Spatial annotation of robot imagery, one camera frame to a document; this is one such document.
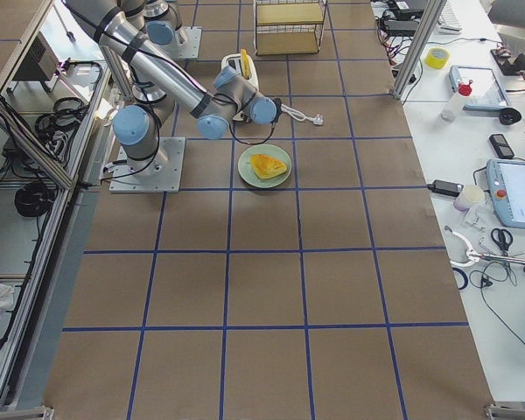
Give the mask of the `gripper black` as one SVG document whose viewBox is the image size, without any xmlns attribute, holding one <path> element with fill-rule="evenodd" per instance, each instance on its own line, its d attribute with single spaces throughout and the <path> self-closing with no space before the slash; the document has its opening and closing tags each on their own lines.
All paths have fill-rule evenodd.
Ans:
<svg viewBox="0 0 525 420">
<path fill-rule="evenodd" d="M 249 113 L 245 110 L 241 110 L 234 116 L 234 121 L 236 123 L 250 123 Z"/>
</svg>

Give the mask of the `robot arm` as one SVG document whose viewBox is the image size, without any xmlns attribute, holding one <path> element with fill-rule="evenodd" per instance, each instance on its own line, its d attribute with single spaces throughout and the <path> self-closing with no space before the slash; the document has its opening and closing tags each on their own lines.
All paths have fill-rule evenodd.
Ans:
<svg viewBox="0 0 525 420">
<path fill-rule="evenodd" d="M 166 50 L 177 50 L 188 42 L 177 1 L 122 0 L 116 3 L 125 17 L 154 44 Z"/>
<path fill-rule="evenodd" d="M 233 118 L 245 113 L 258 124 L 275 124 L 278 104 L 261 94 L 240 71 L 225 66 L 214 93 L 169 55 L 184 34 L 177 6 L 166 1 L 67 1 L 80 28 L 129 66 L 135 102 L 115 115 L 115 137 L 132 175 L 159 172 L 167 160 L 160 130 L 176 106 L 197 121 L 206 139 L 219 139 Z"/>
</svg>

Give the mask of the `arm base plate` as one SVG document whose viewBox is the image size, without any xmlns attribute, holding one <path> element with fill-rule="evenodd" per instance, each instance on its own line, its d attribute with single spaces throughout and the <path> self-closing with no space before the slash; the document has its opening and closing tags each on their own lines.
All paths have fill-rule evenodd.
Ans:
<svg viewBox="0 0 525 420">
<path fill-rule="evenodd" d="M 173 60 L 196 60 L 200 53 L 201 34 L 199 26 L 181 27 L 178 31 L 162 26 L 157 45 Z"/>
<path fill-rule="evenodd" d="M 153 162 L 143 171 L 149 160 L 116 165 L 110 182 L 109 190 L 112 193 L 177 193 L 183 168 L 186 149 L 185 137 L 160 138 L 159 151 Z"/>
</svg>

